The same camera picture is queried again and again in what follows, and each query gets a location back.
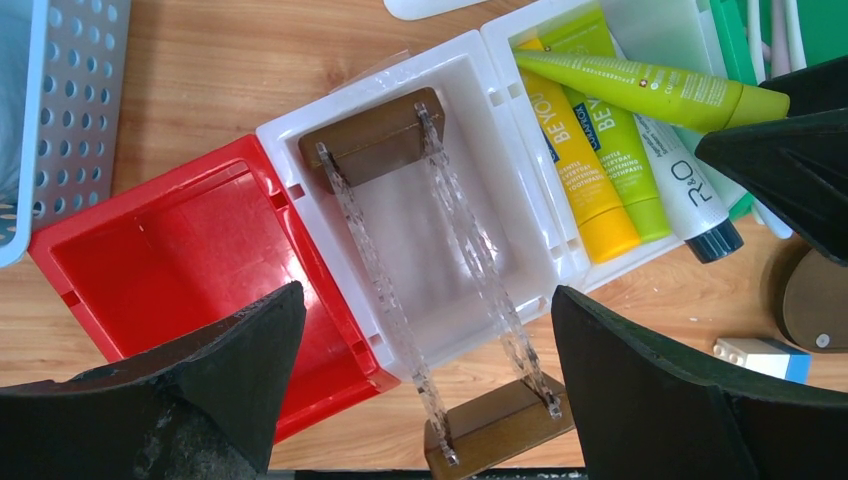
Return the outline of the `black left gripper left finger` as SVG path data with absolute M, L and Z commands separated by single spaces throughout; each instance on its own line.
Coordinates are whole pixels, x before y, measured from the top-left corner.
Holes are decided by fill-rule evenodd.
M 1 391 L 5 479 L 254 479 L 268 470 L 304 289 L 69 380 Z

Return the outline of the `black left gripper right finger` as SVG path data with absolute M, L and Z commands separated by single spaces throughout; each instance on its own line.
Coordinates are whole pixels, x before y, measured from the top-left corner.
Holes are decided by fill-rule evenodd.
M 738 366 L 567 286 L 551 317 L 592 479 L 843 479 L 847 396 Z

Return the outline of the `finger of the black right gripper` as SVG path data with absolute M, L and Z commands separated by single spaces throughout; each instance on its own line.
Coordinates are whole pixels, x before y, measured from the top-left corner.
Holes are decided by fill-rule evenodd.
M 820 254 L 847 264 L 847 59 L 766 80 L 787 118 L 705 135 L 695 155 L 740 184 Z

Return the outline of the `yellow toothpaste tube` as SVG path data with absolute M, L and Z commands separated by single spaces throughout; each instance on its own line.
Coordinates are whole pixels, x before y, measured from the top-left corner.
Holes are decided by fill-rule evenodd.
M 562 86 L 524 68 L 519 74 L 591 262 L 604 263 L 638 247 L 640 235 Z

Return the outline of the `white toothbrush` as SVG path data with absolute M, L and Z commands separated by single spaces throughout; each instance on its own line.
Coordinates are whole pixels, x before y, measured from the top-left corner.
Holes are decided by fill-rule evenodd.
M 749 54 L 755 74 L 756 83 L 766 80 L 765 60 L 761 31 L 761 9 L 759 0 L 746 1 L 747 38 Z

